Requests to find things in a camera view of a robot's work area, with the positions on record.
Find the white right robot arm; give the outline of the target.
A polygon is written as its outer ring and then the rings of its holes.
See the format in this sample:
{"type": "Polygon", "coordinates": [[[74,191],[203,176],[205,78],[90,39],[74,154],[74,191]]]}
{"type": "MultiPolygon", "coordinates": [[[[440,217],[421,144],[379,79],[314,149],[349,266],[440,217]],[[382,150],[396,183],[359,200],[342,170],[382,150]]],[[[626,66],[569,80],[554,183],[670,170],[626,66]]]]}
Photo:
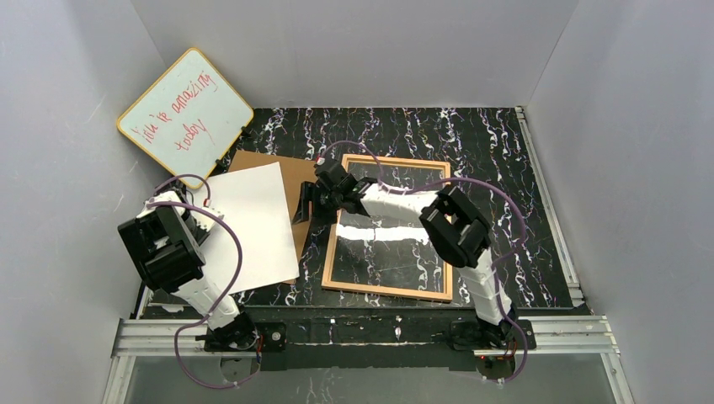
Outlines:
{"type": "Polygon", "coordinates": [[[454,179],[437,181],[436,189],[394,189],[376,178],[357,179],[330,157],[318,158],[314,169],[315,180],[301,184],[293,223],[332,225],[340,211],[417,222],[439,257],[459,269],[477,318],[494,326],[515,323],[512,300],[493,269],[490,225],[454,179]]]}

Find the brown frame backing board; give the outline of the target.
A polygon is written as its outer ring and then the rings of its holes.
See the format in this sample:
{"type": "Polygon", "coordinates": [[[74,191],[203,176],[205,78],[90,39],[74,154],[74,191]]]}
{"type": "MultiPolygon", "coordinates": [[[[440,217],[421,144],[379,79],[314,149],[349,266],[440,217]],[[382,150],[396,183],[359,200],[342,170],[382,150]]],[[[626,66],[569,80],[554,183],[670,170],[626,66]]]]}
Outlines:
{"type": "MultiPolygon", "coordinates": [[[[291,224],[293,215],[296,212],[301,184],[305,181],[311,182],[315,179],[312,162],[291,157],[278,157],[257,152],[238,151],[233,158],[228,173],[268,165],[274,162],[280,165],[291,224]]],[[[308,235],[308,224],[306,222],[298,225],[291,224],[291,227],[296,255],[297,258],[299,258],[308,235]]]]}

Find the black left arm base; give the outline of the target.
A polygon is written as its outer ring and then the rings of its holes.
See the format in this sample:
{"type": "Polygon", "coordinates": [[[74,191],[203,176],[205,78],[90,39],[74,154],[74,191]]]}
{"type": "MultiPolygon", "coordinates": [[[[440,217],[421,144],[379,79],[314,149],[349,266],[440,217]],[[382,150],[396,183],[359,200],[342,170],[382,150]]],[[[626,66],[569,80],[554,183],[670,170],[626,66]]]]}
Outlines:
{"type": "Polygon", "coordinates": [[[196,337],[207,352],[275,353],[285,350],[286,325],[282,322],[254,322],[245,313],[215,330],[196,337]]]}

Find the printed colour photo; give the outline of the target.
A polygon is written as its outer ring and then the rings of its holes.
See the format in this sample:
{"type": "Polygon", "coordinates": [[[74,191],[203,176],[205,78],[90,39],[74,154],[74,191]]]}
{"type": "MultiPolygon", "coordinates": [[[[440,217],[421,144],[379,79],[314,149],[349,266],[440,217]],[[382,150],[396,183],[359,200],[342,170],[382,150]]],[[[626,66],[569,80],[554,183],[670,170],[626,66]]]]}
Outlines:
{"type": "Polygon", "coordinates": [[[208,179],[210,207],[236,233],[242,245],[238,293],[293,280],[298,258],[280,165],[277,162],[208,179]]]}

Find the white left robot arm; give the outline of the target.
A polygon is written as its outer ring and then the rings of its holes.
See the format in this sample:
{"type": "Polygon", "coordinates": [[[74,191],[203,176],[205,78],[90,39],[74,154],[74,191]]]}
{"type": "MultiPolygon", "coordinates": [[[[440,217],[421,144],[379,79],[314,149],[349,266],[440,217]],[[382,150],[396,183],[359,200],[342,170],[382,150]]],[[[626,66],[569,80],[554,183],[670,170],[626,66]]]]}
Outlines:
{"type": "Polygon", "coordinates": [[[253,322],[216,282],[203,271],[200,250],[223,214],[212,208],[207,217],[186,208],[185,189],[164,187],[146,201],[134,218],[118,225],[120,239],[146,286],[185,300],[202,316],[210,330],[228,335],[249,332],[253,322]]]}

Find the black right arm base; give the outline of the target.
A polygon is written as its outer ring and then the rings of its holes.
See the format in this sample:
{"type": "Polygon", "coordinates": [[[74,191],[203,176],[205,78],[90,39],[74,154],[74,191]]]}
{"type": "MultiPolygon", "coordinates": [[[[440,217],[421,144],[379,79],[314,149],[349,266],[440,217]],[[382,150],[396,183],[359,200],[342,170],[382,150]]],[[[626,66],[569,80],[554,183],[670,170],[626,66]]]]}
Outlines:
{"type": "Polygon", "coordinates": [[[510,356],[518,350],[537,347],[535,331],[531,322],[517,320],[515,327],[503,320],[498,325],[482,320],[453,321],[445,337],[455,350],[494,350],[496,354],[510,356]]]}

